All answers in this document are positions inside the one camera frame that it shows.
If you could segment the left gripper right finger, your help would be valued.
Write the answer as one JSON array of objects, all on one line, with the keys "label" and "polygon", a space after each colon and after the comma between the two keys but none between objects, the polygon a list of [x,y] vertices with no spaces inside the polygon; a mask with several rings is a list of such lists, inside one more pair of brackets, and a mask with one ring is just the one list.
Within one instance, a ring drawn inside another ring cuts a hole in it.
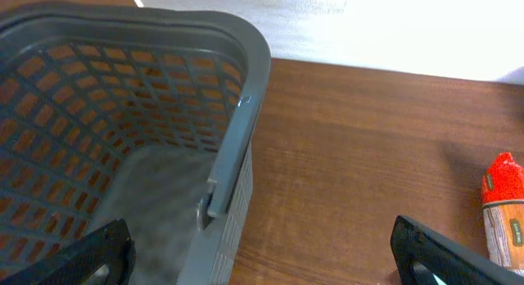
[{"label": "left gripper right finger", "polygon": [[391,250],[403,285],[523,285],[522,276],[405,215],[395,219]]}]

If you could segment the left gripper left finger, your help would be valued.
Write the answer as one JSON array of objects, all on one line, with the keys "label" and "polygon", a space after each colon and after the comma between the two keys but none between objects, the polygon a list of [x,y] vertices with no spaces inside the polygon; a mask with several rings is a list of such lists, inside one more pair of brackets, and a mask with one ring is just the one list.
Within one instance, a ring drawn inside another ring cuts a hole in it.
[{"label": "left gripper left finger", "polygon": [[136,249],[124,219],[91,232],[54,256],[40,260],[1,281],[2,284],[82,284],[102,267],[100,284],[127,284],[136,262]]}]

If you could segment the orange spaghetti packet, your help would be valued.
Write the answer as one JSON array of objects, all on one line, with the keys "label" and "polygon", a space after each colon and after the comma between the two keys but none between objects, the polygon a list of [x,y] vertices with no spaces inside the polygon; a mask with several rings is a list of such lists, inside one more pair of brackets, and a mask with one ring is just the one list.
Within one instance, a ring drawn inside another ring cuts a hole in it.
[{"label": "orange spaghetti packet", "polygon": [[523,167],[500,153],[481,179],[481,204],[490,260],[523,275]]}]

